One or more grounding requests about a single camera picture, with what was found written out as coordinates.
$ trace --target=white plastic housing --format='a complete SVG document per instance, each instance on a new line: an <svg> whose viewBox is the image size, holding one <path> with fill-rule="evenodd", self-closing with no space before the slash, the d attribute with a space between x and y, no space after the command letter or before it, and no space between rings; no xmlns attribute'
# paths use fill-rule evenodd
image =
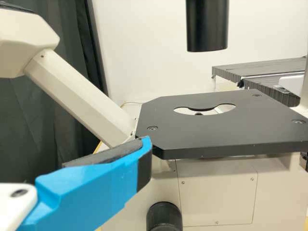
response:
<svg viewBox="0 0 308 231"><path fill-rule="evenodd" d="M18 190L26 190L26 193L12 196ZM0 230L16 230L37 200L37 190L33 185L0 183Z"/></svg>
<svg viewBox="0 0 308 231"><path fill-rule="evenodd" d="M51 49L24 72L109 147L133 138L136 121Z"/></svg>
<svg viewBox="0 0 308 231"><path fill-rule="evenodd" d="M33 56L45 48L54 49L59 41L39 15L0 9L0 77L22 76Z"/></svg>

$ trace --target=dark fabric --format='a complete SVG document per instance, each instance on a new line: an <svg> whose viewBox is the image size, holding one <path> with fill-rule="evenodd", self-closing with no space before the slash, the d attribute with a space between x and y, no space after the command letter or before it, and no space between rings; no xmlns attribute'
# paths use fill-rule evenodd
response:
<svg viewBox="0 0 308 231"><path fill-rule="evenodd" d="M99 75L93 75L95 67L86 65L87 47L82 40L89 38L80 35L78 21L83 19L77 19L76 10L76 2L83 1L7 2L41 15L61 38L55 51L95 85L101 82ZM34 182L36 176L56 170L63 162L92 153L99 142L25 76L0 79L0 121L0 182Z"/></svg>

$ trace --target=cable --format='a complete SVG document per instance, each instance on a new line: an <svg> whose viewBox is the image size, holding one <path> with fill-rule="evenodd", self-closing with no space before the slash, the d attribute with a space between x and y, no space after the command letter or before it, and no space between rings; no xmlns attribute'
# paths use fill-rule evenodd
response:
<svg viewBox="0 0 308 231"><path fill-rule="evenodd" d="M120 108L124 107L126 104L143 104L143 102L127 101L127 102L122 103Z"/></svg>

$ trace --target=black knob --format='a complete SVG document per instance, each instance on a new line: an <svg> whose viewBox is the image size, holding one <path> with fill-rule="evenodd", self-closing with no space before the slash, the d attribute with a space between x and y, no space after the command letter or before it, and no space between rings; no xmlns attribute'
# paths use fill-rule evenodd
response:
<svg viewBox="0 0 308 231"><path fill-rule="evenodd" d="M152 205L146 216L147 231L183 231L182 214L169 202Z"/></svg>

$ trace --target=black stage plate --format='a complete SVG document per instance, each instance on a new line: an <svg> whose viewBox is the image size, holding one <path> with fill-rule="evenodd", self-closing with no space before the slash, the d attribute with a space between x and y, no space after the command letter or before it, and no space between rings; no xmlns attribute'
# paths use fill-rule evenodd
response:
<svg viewBox="0 0 308 231"><path fill-rule="evenodd" d="M218 115L184 115L178 107L214 108L234 104ZM162 159L308 151L308 119L258 90L160 97L144 103L136 136L149 135Z"/></svg>

